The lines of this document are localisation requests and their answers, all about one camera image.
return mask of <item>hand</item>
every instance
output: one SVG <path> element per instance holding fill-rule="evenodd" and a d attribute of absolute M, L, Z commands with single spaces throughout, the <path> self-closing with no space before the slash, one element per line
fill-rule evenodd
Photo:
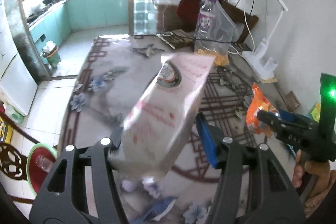
<path fill-rule="evenodd" d="M 315 187 L 304 204 L 306 216 L 309 217 L 329 193 L 329 190 L 336 180 L 336 171 L 330 170 L 329 162 L 317 162 L 313 160 L 307 161 L 303 169 L 300 161 L 301 150 L 297 152 L 295 158 L 296 165 L 292 179 L 292 184 L 295 188 L 299 188 L 301 186 L 302 177 L 305 172 L 319 176 L 315 183 Z"/>

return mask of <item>refrigerator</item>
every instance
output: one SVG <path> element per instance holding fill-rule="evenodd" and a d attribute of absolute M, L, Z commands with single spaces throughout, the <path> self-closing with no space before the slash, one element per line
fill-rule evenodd
<path fill-rule="evenodd" d="M 27 116 L 36 90 L 37 84 L 14 44 L 4 0 L 0 0 L 0 99 Z"/>

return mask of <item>teal kitchen cabinet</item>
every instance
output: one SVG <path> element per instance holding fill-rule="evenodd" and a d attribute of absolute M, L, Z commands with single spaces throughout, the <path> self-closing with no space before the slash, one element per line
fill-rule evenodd
<path fill-rule="evenodd" d="M 106 26 L 104 0 L 85 0 L 89 28 Z"/>
<path fill-rule="evenodd" d="M 31 37 L 33 38 L 34 43 L 46 32 L 44 20 L 38 22 L 38 24 L 34 25 L 32 29 L 30 29 Z"/>
<path fill-rule="evenodd" d="M 89 29 L 85 0 L 67 0 L 66 6 L 69 13 L 71 30 Z"/>
<path fill-rule="evenodd" d="M 70 19 L 65 5 L 61 5 L 52 13 L 55 14 L 56 23 L 58 26 L 58 31 L 60 35 L 59 46 L 68 39 L 71 33 Z"/>
<path fill-rule="evenodd" d="M 62 43 L 62 39 L 57 25 L 55 12 L 51 11 L 49 14 L 47 14 L 43 18 L 43 21 L 46 29 L 46 42 L 52 40 L 54 43 L 56 43 L 57 46 L 60 46 Z"/>
<path fill-rule="evenodd" d="M 103 0 L 106 25 L 128 24 L 127 0 Z"/>
<path fill-rule="evenodd" d="M 32 29 L 30 29 L 31 37 L 33 38 L 35 47 L 39 54 L 42 52 L 42 49 L 45 46 L 45 43 L 47 42 L 47 40 L 44 40 L 42 42 L 40 39 L 41 35 L 43 34 L 45 35 L 45 33 L 46 33 L 46 28 L 45 28 L 43 19 L 40 20 L 37 24 L 35 24 Z M 48 63 L 48 61 L 45 58 L 41 57 L 41 59 L 44 64 Z"/>

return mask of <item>water bottle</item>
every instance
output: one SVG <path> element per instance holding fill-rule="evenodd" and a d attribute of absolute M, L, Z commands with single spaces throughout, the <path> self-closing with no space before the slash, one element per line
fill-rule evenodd
<path fill-rule="evenodd" d="M 40 155 L 36 158 L 36 165 L 39 168 L 41 168 L 44 172 L 49 173 L 53 166 L 53 162 L 49 160 L 48 158 Z"/>
<path fill-rule="evenodd" d="M 205 0 L 199 10 L 199 15 L 196 25 L 196 38 L 207 38 L 208 33 L 215 15 L 212 13 L 213 6 L 216 0 Z"/>

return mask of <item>white lamp base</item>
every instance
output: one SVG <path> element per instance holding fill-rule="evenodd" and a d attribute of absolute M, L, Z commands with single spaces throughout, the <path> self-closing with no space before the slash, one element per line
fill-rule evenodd
<path fill-rule="evenodd" d="M 255 57 L 252 52 L 250 51 L 244 51 L 241 54 L 244 59 L 247 61 L 247 63 L 250 65 L 250 67 L 253 69 L 253 71 L 256 73 L 256 75 L 263 79 L 268 80 L 274 78 L 274 72 L 270 70 L 266 70 L 265 64 L 261 64 L 262 60 Z"/>

